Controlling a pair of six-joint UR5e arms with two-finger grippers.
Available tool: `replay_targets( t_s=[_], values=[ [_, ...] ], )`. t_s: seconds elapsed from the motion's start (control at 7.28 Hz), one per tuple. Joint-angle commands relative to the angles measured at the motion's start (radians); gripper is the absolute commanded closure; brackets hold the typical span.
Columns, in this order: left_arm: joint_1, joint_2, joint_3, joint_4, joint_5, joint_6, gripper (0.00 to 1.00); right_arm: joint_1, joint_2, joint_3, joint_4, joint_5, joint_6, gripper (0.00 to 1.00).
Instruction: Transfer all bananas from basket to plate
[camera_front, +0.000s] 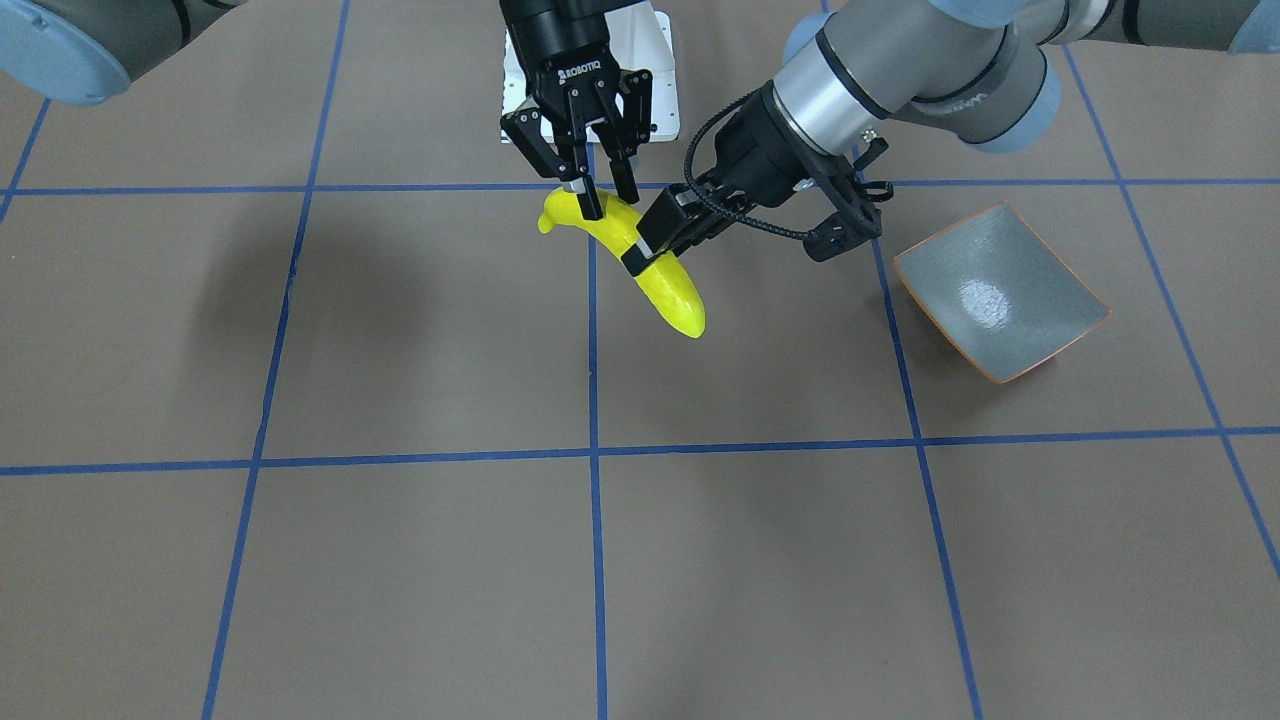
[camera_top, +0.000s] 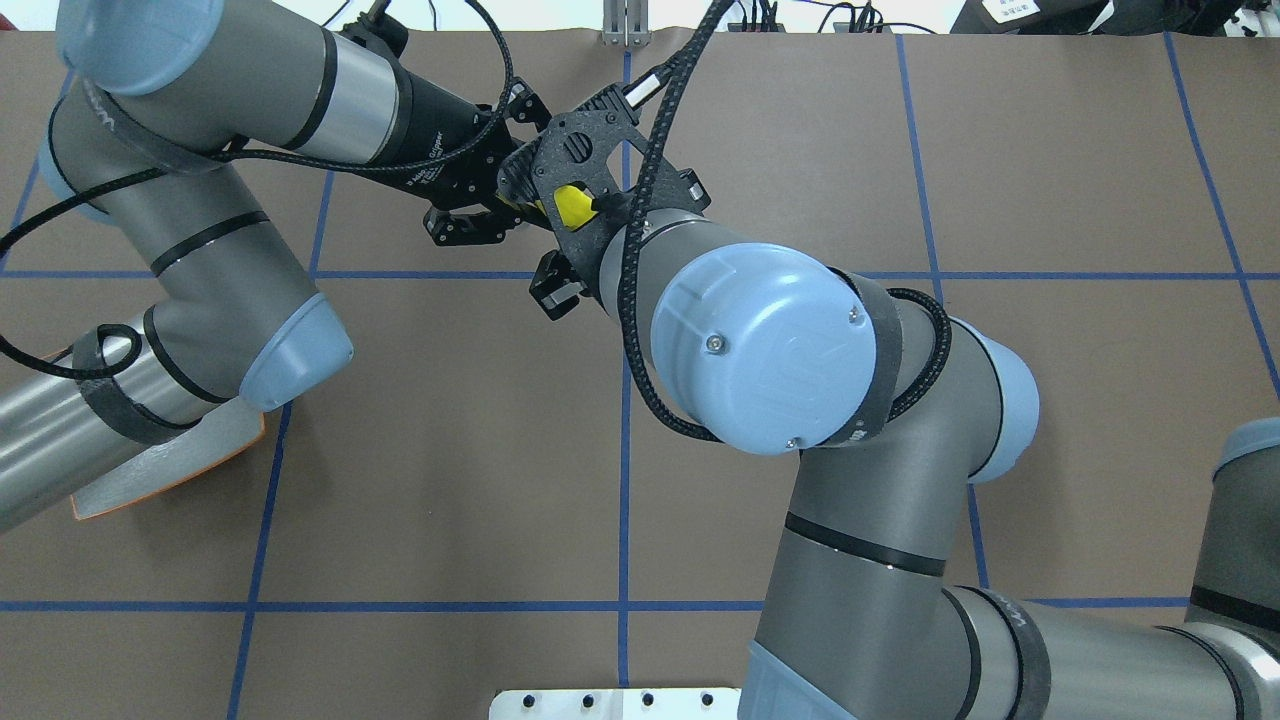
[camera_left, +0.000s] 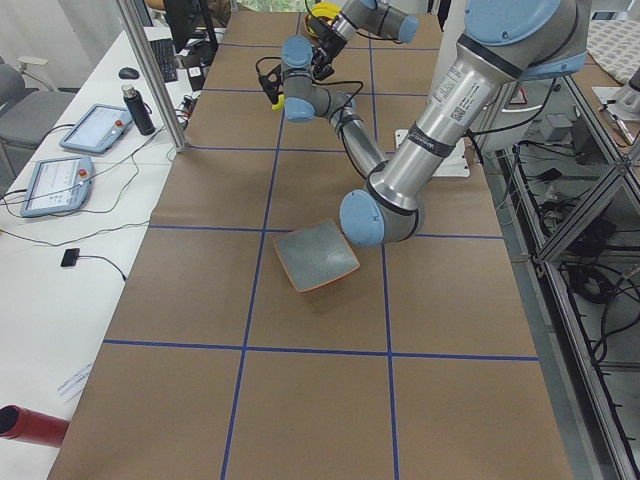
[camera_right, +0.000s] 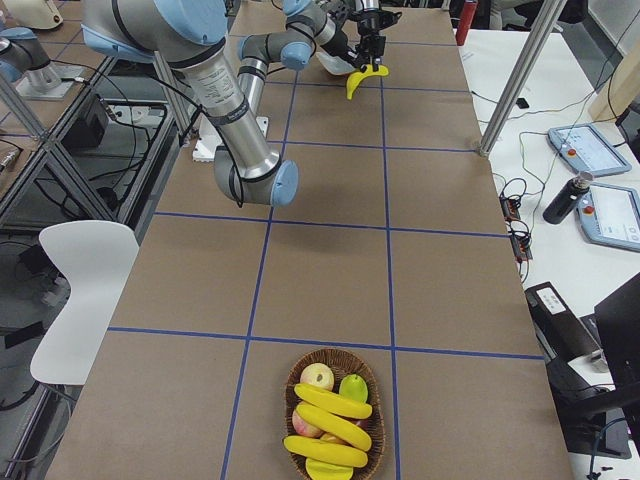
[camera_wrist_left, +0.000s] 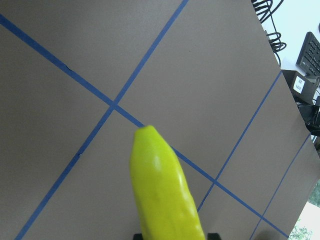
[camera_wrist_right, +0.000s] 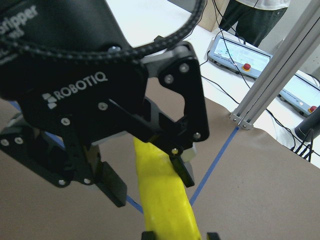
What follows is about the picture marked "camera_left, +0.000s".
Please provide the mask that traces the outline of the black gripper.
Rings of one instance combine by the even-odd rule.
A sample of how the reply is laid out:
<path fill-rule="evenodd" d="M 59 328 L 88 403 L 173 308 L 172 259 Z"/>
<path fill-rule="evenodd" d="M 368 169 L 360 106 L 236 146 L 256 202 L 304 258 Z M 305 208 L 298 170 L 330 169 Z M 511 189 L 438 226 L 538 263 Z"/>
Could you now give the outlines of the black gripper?
<path fill-rule="evenodd" d="M 326 79 L 334 73 L 332 62 L 346 46 L 346 40 L 326 22 L 313 22 L 312 29 L 317 35 L 312 59 L 313 76 Z"/>

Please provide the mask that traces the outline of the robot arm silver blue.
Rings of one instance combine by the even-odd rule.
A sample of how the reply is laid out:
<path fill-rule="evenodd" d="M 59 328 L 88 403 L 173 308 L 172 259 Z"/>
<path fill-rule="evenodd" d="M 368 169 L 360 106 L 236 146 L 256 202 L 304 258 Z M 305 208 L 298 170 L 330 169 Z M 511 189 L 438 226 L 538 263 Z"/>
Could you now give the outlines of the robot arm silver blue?
<path fill-rule="evenodd" d="M 400 242 L 424 222 L 422 188 L 507 83 L 579 71 L 588 1 L 469 1 L 456 59 L 394 156 L 374 166 L 340 206 L 343 233 L 359 247 Z"/>
<path fill-rule="evenodd" d="M 419 20 L 384 1 L 347 1 L 329 25 L 322 26 L 319 42 L 294 35 L 281 49 L 284 115 L 290 122 L 324 118 L 356 171 L 366 178 L 385 155 L 356 111 L 355 95 L 326 88 L 320 82 L 334 73 L 332 62 L 360 30 L 383 40 L 411 42 Z"/>

